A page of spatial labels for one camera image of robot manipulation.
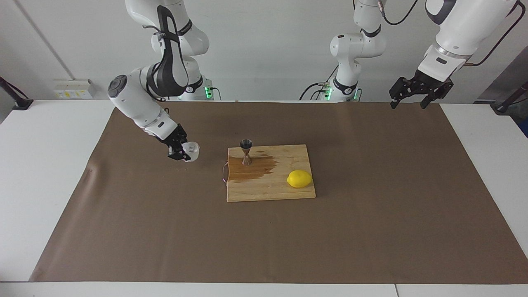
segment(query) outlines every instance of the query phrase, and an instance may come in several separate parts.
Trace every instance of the white table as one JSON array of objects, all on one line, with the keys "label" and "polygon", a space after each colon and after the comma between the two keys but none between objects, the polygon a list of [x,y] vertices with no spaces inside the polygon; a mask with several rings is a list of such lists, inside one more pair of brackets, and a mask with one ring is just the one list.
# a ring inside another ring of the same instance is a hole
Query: white table
[{"label": "white table", "polygon": [[[496,116],[489,106],[442,108],[528,255],[528,140],[510,118]],[[0,280],[21,282],[1,283],[0,296],[397,296],[393,284],[24,283],[112,109],[109,101],[36,101],[27,111],[12,112],[0,125]],[[400,297],[528,296],[528,285],[397,289]]]}]

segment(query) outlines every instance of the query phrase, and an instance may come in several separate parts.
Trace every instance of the green indicator light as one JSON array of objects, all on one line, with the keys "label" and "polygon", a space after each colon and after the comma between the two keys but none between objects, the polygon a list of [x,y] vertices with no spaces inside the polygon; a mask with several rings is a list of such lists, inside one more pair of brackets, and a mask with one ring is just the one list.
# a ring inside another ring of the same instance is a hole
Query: green indicator light
[{"label": "green indicator light", "polygon": [[332,87],[329,87],[328,90],[326,90],[325,99],[330,101],[330,96],[332,95]]},{"label": "green indicator light", "polygon": [[352,99],[354,102],[359,102],[361,100],[361,94],[363,93],[362,89],[356,89],[356,93],[354,94],[354,98]]},{"label": "green indicator light", "polygon": [[207,99],[213,98],[213,93],[211,93],[211,89],[208,87],[204,87],[204,88],[205,88],[205,96],[207,97]]}]

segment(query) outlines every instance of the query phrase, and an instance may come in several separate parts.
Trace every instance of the cutting board handle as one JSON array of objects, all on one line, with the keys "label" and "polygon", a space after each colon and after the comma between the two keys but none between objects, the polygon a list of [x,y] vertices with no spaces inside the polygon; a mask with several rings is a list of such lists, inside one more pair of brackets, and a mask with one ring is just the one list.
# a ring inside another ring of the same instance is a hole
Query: cutting board handle
[{"label": "cutting board handle", "polygon": [[[228,169],[228,176],[227,177],[225,177],[225,169],[226,168]],[[226,187],[228,185],[228,179],[229,179],[229,166],[228,166],[228,162],[226,161],[224,167],[222,168],[222,180],[224,181]]]}]

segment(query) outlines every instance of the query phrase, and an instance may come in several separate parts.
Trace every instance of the clear plastic cup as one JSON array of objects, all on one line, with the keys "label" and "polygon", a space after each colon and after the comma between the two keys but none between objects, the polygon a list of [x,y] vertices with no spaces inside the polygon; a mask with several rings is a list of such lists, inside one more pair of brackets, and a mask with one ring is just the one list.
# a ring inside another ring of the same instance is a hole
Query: clear plastic cup
[{"label": "clear plastic cup", "polygon": [[186,162],[194,162],[196,159],[198,159],[198,156],[200,155],[200,146],[196,142],[186,142],[182,144],[183,150],[191,157],[189,161]]}]

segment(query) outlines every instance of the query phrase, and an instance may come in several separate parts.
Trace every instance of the black cable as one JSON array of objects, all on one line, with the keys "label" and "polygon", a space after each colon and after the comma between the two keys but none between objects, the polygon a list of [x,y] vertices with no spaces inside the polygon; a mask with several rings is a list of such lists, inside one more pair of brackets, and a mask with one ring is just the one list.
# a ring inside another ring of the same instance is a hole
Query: black cable
[{"label": "black cable", "polygon": [[143,29],[154,29],[154,30],[156,30],[156,32],[161,32],[161,30],[158,29],[158,27],[147,26],[147,25],[143,25],[142,27],[143,27]]},{"label": "black cable", "polygon": [[517,102],[514,102],[514,103],[510,104],[510,106],[515,105],[515,104],[519,104],[519,103],[521,103],[521,102],[523,102],[523,101],[526,101],[526,100],[528,100],[528,97],[526,97],[526,98],[524,98],[524,99],[522,99],[522,100],[519,100],[519,101],[517,101]]},{"label": "black cable", "polygon": [[396,22],[396,23],[392,23],[391,21],[387,20],[387,16],[385,15],[384,8],[382,9],[381,14],[383,15],[383,18],[385,19],[387,24],[392,25],[392,26],[397,26],[397,25],[403,23],[403,21],[405,21],[407,19],[407,17],[411,14],[412,10],[414,9],[414,7],[416,6],[417,3],[418,3],[418,0],[414,0],[414,3],[412,4],[411,9],[409,9],[407,14],[401,19],[401,21]]},{"label": "black cable", "polygon": [[26,99],[29,99],[28,96],[26,96],[26,94],[24,94],[24,92],[20,91],[19,88],[15,87],[12,83],[10,83],[9,81],[7,80],[4,80],[6,82],[6,84],[8,84],[11,88],[13,88],[15,91],[17,91],[18,93],[22,94],[22,96],[26,97]]},{"label": "black cable", "polygon": [[492,48],[492,50],[489,51],[488,55],[486,55],[486,57],[484,57],[482,59],[482,61],[480,61],[479,63],[466,63],[464,66],[466,66],[466,67],[480,66],[480,65],[482,65],[482,63],[486,62],[486,60],[489,58],[489,56],[491,56],[493,54],[493,52],[497,49],[497,47],[500,45],[500,43],[506,38],[506,36],[508,36],[508,34],[513,30],[513,28],[515,28],[515,26],[517,26],[517,24],[519,24],[519,22],[524,17],[524,14],[526,13],[526,6],[524,6],[524,4],[521,1],[517,1],[517,3],[515,4],[515,7],[513,9],[516,9],[517,6],[519,6],[521,8],[521,15],[519,16],[517,21],[515,21],[515,23],[513,23],[513,25],[508,29],[508,31],[506,31],[506,33],[504,33],[504,35],[502,35],[501,39],[499,39],[499,41],[495,44],[495,46]]},{"label": "black cable", "polygon": [[303,99],[304,94],[306,94],[306,92],[308,92],[308,90],[310,90],[311,88],[313,88],[313,87],[315,87],[315,86],[318,86],[318,85],[319,85],[318,83],[313,83],[313,84],[309,85],[308,88],[306,88],[306,89],[304,90],[304,92],[300,95],[300,97],[299,97],[299,101],[301,101],[301,100]]},{"label": "black cable", "polygon": [[156,100],[156,101],[158,101],[158,102],[167,102],[167,100],[166,100],[165,98],[163,98],[163,97],[161,97],[161,98],[156,98],[156,97],[154,97],[154,95],[152,95],[152,92],[151,92],[151,91],[152,91],[152,90],[151,90],[151,87],[150,87],[148,84],[146,85],[146,87],[147,87],[147,93],[150,95],[150,97],[151,97],[153,100]]},{"label": "black cable", "polygon": [[210,88],[210,90],[217,90],[218,96],[220,96],[220,101],[222,101],[222,94],[220,94],[220,90],[218,90],[218,88]]},{"label": "black cable", "polygon": [[325,91],[323,91],[323,90],[317,90],[317,91],[315,91],[315,92],[312,94],[312,96],[310,97],[310,101],[312,101],[312,100],[314,99],[315,94],[317,94],[317,93],[324,93],[324,92],[325,92]]},{"label": "black cable", "polygon": [[[326,79],[326,82],[328,82],[330,80],[330,78],[332,78],[332,75],[334,75],[334,73],[337,71],[337,68],[339,68],[339,64],[334,68],[334,71],[332,71],[332,73],[330,74],[330,76]],[[317,94],[317,97],[315,98],[315,100],[319,100],[319,95],[321,95],[321,93],[318,93]]]}]

